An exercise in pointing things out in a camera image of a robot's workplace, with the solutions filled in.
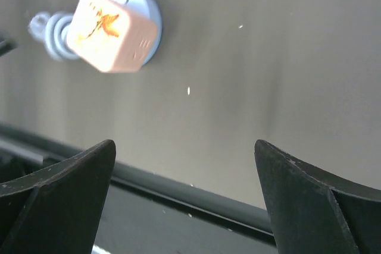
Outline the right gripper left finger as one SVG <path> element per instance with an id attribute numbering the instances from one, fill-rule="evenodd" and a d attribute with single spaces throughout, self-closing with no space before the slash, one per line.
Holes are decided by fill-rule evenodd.
<path id="1" fill-rule="evenodd" d="M 115 158 L 104 140 L 1 182 L 1 253 L 91 253 Z"/>

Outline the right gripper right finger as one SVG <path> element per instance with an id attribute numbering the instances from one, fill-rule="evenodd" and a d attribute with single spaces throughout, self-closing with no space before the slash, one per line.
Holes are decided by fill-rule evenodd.
<path id="1" fill-rule="evenodd" d="M 380 253 L 380 190 L 265 140 L 256 141 L 254 156 L 279 253 Z"/>

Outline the pink cube plug adapter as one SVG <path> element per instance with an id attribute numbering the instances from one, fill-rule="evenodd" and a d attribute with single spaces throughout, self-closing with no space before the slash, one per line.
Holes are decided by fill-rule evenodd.
<path id="1" fill-rule="evenodd" d="M 112 0 L 79 0 L 66 43 L 103 73 L 133 73 L 143 66 L 158 27 Z"/>

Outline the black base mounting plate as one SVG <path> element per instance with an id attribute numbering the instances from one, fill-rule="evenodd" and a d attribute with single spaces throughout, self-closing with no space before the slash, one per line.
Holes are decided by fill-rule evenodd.
<path id="1" fill-rule="evenodd" d="M 1 182 L 83 151 L 1 125 Z M 276 251 L 262 209 L 115 161 L 91 253 Z"/>

